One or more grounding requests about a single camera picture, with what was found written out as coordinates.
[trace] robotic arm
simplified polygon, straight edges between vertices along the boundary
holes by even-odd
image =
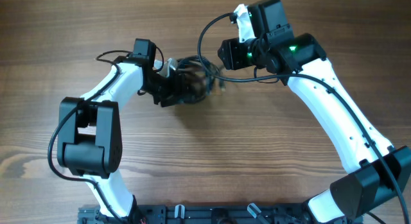
[[[136,39],[133,52],[119,56],[114,61],[117,66],[113,65],[109,75],[92,91],[81,98],[66,98],[60,104],[60,120],[63,120],[69,111],[115,79],[90,103],[82,105],[58,134],[58,163],[69,168],[73,175],[98,184],[96,188],[95,184],[88,183],[100,206],[80,209],[78,223],[361,222],[362,214],[395,197],[395,184],[401,192],[404,190],[411,174],[411,151],[406,146],[396,150],[370,124],[341,86],[325,51],[311,35],[294,37],[280,0],[241,4],[229,17],[238,25],[239,37],[224,40],[218,50],[225,68],[237,70],[255,65],[275,74],[272,78],[280,78],[318,119],[348,175],[303,203],[271,207],[257,207],[254,203],[247,207],[137,206],[118,170],[122,152],[119,111],[140,90],[151,94],[154,103],[162,107],[200,101],[207,91],[193,86],[193,81],[188,80],[191,74],[179,73],[183,60],[169,59],[163,64],[155,61],[155,44]],[[197,58],[206,62],[205,69],[210,69],[211,64],[200,52]],[[218,71],[206,71],[206,74],[232,81],[220,76]],[[79,133],[78,128],[88,125],[96,125],[96,135]],[[390,180],[384,164],[388,165],[395,182]]]

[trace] black cable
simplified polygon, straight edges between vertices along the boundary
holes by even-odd
[[[374,218],[378,223],[380,224],[385,224],[385,222],[383,220],[381,220],[379,217],[377,217],[377,215],[371,213],[371,212],[366,212],[366,214],[368,214],[369,216],[371,216],[372,218]]]
[[[64,124],[67,122],[67,120],[75,113],[77,112],[79,109],[81,109],[83,106],[85,106],[86,104],[88,104],[88,102],[92,101],[94,98],[98,97],[102,92],[104,92],[114,81],[116,81],[117,77],[121,74],[120,72],[120,67],[118,66],[117,63],[114,63],[113,61],[110,60],[104,60],[101,59],[102,56],[107,55],[109,53],[128,53],[130,54],[130,51],[123,51],[123,50],[113,50],[113,51],[107,51],[102,53],[101,55],[96,57],[97,61],[100,62],[105,62],[105,63],[109,63],[114,65],[114,67],[116,67],[117,71],[115,73],[115,75],[113,76],[113,78],[111,78],[111,80],[109,82],[107,82],[101,89],[99,89],[95,94],[93,94],[90,98],[86,99],[85,101],[79,103],[74,109],[72,109],[59,123],[58,126],[56,128],[56,130],[53,132],[53,135],[50,138],[50,142],[49,142],[49,146],[48,146],[48,154],[47,154],[47,160],[48,160],[48,164],[50,169],[52,170],[52,172],[54,172],[55,175],[57,175],[58,177],[64,179],[64,180],[69,180],[69,181],[73,181],[73,182],[88,182],[90,184],[93,185],[94,189],[97,191],[98,195],[100,196],[102,202],[104,203],[104,206],[106,206],[107,210],[109,210],[109,212],[113,215],[113,217],[120,223],[126,223],[125,221],[123,221],[116,212],[114,212],[114,210],[112,209],[111,205],[108,203],[107,199],[104,197],[103,192],[101,191],[100,187],[98,186],[98,183],[90,180],[90,179],[86,179],[86,178],[74,178],[74,177],[67,177],[63,174],[61,174],[56,167],[53,164],[53,145],[54,142],[57,138],[58,133],[61,131],[62,127],[64,126]]]
[[[181,58],[178,59],[177,62],[177,71],[178,73],[184,73],[187,74],[188,72],[185,71],[184,69],[186,68],[187,65],[191,65],[191,66],[196,66],[199,68],[199,71],[205,73],[204,77],[198,77],[198,80],[205,80],[205,91],[207,94],[210,94],[213,86],[214,86],[214,81],[215,81],[215,75],[220,76],[221,75],[221,70],[220,68],[218,68],[215,64],[211,63],[207,58],[202,56],[202,61],[203,63],[207,66],[210,67],[211,70],[211,74],[204,72],[202,70],[202,64],[200,61],[200,58],[197,55],[193,55],[193,56],[188,56],[186,58]],[[223,88],[224,84],[223,81],[220,80],[220,87]],[[200,98],[198,100],[195,101],[185,101],[185,103],[198,103],[199,101],[202,101],[204,98]]]
[[[258,70],[258,67],[256,66],[256,67],[254,68],[254,77],[255,77],[255,78],[257,78],[257,70]],[[280,81],[279,78],[277,78],[277,80],[276,80],[276,81],[273,81],[273,82],[262,82],[262,81],[257,81],[257,82],[258,82],[258,83],[277,83],[278,81]]]
[[[206,31],[214,23],[216,23],[217,21],[219,21],[223,18],[229,17],[230,15],[232,15],[232,12],[231,13],[225,13],[225,14],[213,19],[209,24],[207,24],[207,26],[205,26],[205,28],[202,30],[202,32],[200,34],[200,37],[198,38],[197,55],[199,56],[199,60],[200,60],[201,64],[203,65],[204,71],[208,72],[209,74],[211,74],[211,72],[207,68],[207,66],[204,64],[204,62],[202,61],[202,55],[201,55],[201,43],[202,43],[203,37],[206,34]],[[403,210],[404,222],[405,222],[405,224],[410,224],[410,220],[409,220],[409,217],[408,217],[407,205],[405,203],[404,196],[401,192],[401,189],[398,186],[398,183],[397,183],[394,175],[392,174],[390,168],[388,167],[387,163],[385,162],[385,160],[384,160],[383,156],[381,155],[380,151],[378,151],[378,149],[375,145],[375,142],[371,139],[371,137],[368,134],[367,130],[365,129],[364,125],[361,123],[361,121],[359,120],[357,115],[354,113],[352,108],[347,104],[347,102],[343,99],[343,97],[341,97],[341,95],[339,95],[339,93],[337,93],[335,91],[334,88],[332,88],[331,86],[329,86],[327,83],[323,82],[322,80],[319,80],[315,77],[304,75],[304,74],[283,74],[283,75],[278,75],[277,74],[277,75],[272,75],[272,76],[262,76],[262,77],[258,77],[258,78],[249,78],[249,79],[226,78],[226,77],[223,77],[223,76],[214,76],[214,77],[218,78],[218,79],[221,79],[221,80],[228,81],[228,82],[238,82],[238,83],[240,83],[240,82],[254,82],[254,81],[274,79],[274,78],[299,77],[299,78],[305,78],[305,79],[313,80],[313,81],[321,84],[322,86],[324,86],[328,90],[328,92],[333,93],[335,95],[335,97],[341,102],[341,104],[345,107],[345,109],[350,113],[351,117],[354,119],[355,123],[357,124],[357,126],[359,127],[361,132],[363,133],[363,135],[364,135],[365,139],[367,140],[367,142],[369,143],[369,146],[372,148],[374,153],[377,155],[377,158],[381,161],[381,164],[382,164],[385,172],[388,174],[388,176],[390,178],[390,181],[391,181],[391,183],[394,187],[394,190],[395,190],[395,192],[398,196],[399,203],[401,204],[401,208]]]
[[[142,91],[142,90],[137,91],[137,95],[139,95],[139,96],[144,96],[145,94],[146,94],[145,91]]]
[[[156,73],[159,73],[159,72],[161,72],[162,68],[164,67],[164,55],[162,54],[162,51],[159,47],[156,46],[155,48],[157,48],[157,50],[159,50],[159,52],[161,54],[161,60],[162,60],[161,67],[159,69],[155,70]]]
[[[259,36],[259,38],[258,38],[258,49],[259,49],[259,52],[262,54],[262,55],[266,55],[267,54],[267,52],[268,51],[270,51],[270,48],[268,48],[267,50],[264,50],[264,48],[263,48],[263,41],[264,41],[264,33],[262,33],[260,36]]]

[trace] white robotic arm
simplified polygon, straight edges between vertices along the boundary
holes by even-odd
[[[274,22],[268,19],[272,14],[276,17]],[[288,206],[285,206],[287,211],[283,211],[280,215],[277,213],[278,208],[275,208],[272,214],[263,209],[261,211],[253,203],[247,207],[248,212],[262,224],[270,223],[266,219],[268,215],[264,215],[265,212],[271,214],[272,221],[277,224],[294,223],[293,220],[296,221],[295,223],[300,223],[296,216],[304,218],[306,223],[335,223],[335,220],[344,220],[344,216],[346,216],[345,220],[347,218],[353,220],[386,202],[395,196],[394,188],[390,183],[391,178],[387,177],[381,165],[381,157],[370,148],[370,140],[372,140],[372,147],[375,146],[378,152],[385,156],[384,159],[390,164],[390,169],[395,174],[394,180],[397,180],[403,190],[411,174],[411,151],[406,146],[395,150],[392,143],[370,124],[341,86],[324,50],[311,35],[294,38],[292,28],[285,19],[280,0],[265,0],[250,6],[241,4],[233,14],[229,15],[232,23],[238,24],[239,38],[223,41],[218,51],[218,56],[226,68],[235,70],[256,65],[260,68],[266,67],[268,72],[277,74],[276,77],[289,86],[313,112],[337,149],[342,165],[348,173],[346,177],[331,184],[330,189],[305,203],[297,204],[295,216],[288,213],[288,209],[294,209]],[[206,29],[218,19],[207,25]],[[205,30],[200,36],[199,44]],[[91,101],[89,107],[76,112],[73,119],[69,119],[68,124],[63,125],[64,134],[59,134],[57,155],[61,166],[69,168],[74,175],[92,181],[88,181],[88,185],[100,204],[100,208],[96,211],[100,211],[104,217],[113,217],[112,212],[114,212],[115,216],[127,220],[128,223],[146,224],[145,217],[150,217],[153,224],[183,224],[183,219],[188,212],[184,211],[185,208],[182,205],[174,209],[167,208],[167,212],[175,213],[175,219],[172,220],[168,214],[163,213],[163,207],[161,207],[161,212],[155,215],[152,214],[152,209],[147,209],[146,213],[140,211],[135,197],[127,190],[118,170],[120,160],[118,153],[121,158],[122,149],[118,112],[134,94],[140,90],[149,92],[154,97],[154,103],[161,103],[163,107],[187,101],[199,101],[191,100],[191,98],[198,98],[199,95],[187,84],[185,76],[174,71],[179,65],[178,63],[176,66],[176,60],[169,59],[159,73],[153,71],[153,66],[160,68],[162,65],[162,62],[154,62],[155,48],[155,44],[149,40],[136,39],[133,55],[122,56],[116,62],[119,72],[113,65],[110,73],[93,90],[82,95],[80,99],[66,98],[63,100],[60,105],[60,117],[66,116],[69,109],[77,109],[79,103],[95,96],[111,79],[116,77],[100,95]],[[202,67],[206,69],[200,54],[200,45],[197,58],[202,63]],[[187,58],[188,62],[192,60],[193,57]],[[298,77],[302,75],[310,77],[311,80],[307,77]],[[214,76],[221,80],[241,82],[239,79]],[[243,82],[261,79],[246,79]],[[325,88],[322,82],[330,87]],[[341,99],[329,91],[331,88],[347,103],[352,110],[351,113],[347,110],[347,106],[343,106]],[[100,111],[100,106],[102,115],[98,115],[97,112]],[[108,140],[102,137],[103,135],[98,138],[97,134],[94,137],[78,135],[78,127],[94,122],[97,123],[97,130],[99,128],[100,131],[103,130],[101,133],[104,134],[104,131],[110,133]],[[366,133],[359,127],[359,124],[367,129]],[[93,158],[81,156],[82,153],[88,153]],[[110,207],[106,207],[101,196],[105,198]],[[191,220],[191,222],[192,224],[205,223],[207,219],[211,221],[211,224],[219,224],[222,221],[219,218],[223,218],[225,220],[223,223],[234,224],[235,222],[227,218],[229,217],[228,211],[235,209],[237,208],[206,208],[207,212],[212,211],[209,217],[209,213],[198,213],[204,210],[196,207],[192,210],[194,212],[192,216],[198,216],[198,220]],[[244,218],[242,211],[235,215]],[[96,220],[91,215],[88,218],[82,218],[79,223],[94,223]],[[106,218],[103,223],[118,223],[117,221]],[[249,220],[243,220],[242,223],[251,224]]]
[[[339,82],[329,60],[322,61],[318,58],[303,65],[302,69],[299,74],[316,77],[332,86],[354,110],[363,125],[369,129],[369,134],[380,153],[382,155],[389,153],[387,147],[392,146],[391,142],[383,137],[361,113]],[[347,173],[360,169],[360,162],[364,159],[368,162],[378,159],[373,150],[366,147],[367,140],[363,137],[353,117],[333,94],[327,92],[324,86],[308,79],[293,77],[289,79],[288,86],[305,102],[326,131]],[[329,189],[312,198],[308,206],[316,219],[322,223],[344,216],[335,204]]]

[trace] white arm cover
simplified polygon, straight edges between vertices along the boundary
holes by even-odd
[[[143,86],[143,70],[141,67],[134,64],[120,63],[118,65],[120,67],[121,74],[101,96],[98,96],[93,101],[117,101],[119,110],[121,111],[129,99]],[[93,88],[93,90],[84,94],[82,97],[87,99],[94,95],[114,77],[116,71],[116,67],[112,66],[110,73],[95,88]],[[126,188],[119,169],[117,169],[116,172],[111,173],[108,179],[102,179],[99,176],[92,175],[84,175],[83,177],[98,183],[105,199],[118,216],[128,216],[133,204],[133,195]],[[90,187],[98,203],[100,204],[100,212],[106,216],[113,217],[104,205],[93,185],[89,183],[87,183],[87,185]]]
[[[303,71],[299,74],[314,76],[334,87],[358,116],[381,154],[386,155],[389,153],[387,147],[392,146],[391,142],[382,136],[361,113],[337,79],[329,60],[316,59],[303,65],[302,68]],[[367,141],[362,136],[361,130],[354,122],[354,119],[341,102],[333,94],[326,91],[325,87],[309,79],[296,77],[289,79],[288,86],[305,102],[326,131],[347,173],[360,169],[359,162],[363,159],[367,159],[368,162],[378,159],[373,150],[366,147],[365,143]],[[344,215],[337,207],[329,190],[312,198],[308,206],[317,221],[322,223]]]

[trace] wooden table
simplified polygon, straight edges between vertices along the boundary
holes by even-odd
[[[75,223],[77,208],[96,204],[46,160],[60,101],[109,71],[96,55],[130,50],[136,37],[166,58],[195,55],[209,21],[255,1],[1,0],[0,223]],[[410,144],[411,0],[282,1],[294,33],[317,38],[371,123],[397,147]],[[236,36],[228,19],[219,22],[204,55],[217,62],[221,41]],[[121,127],[121,172],[138,204],[302,202],[345,175],[314,116],[280,83],[227,83],[200,104],[169,108],[135,96]],[[411,211],[410,185],[404,196]],[[375,213],[403,219],[397,199]]]

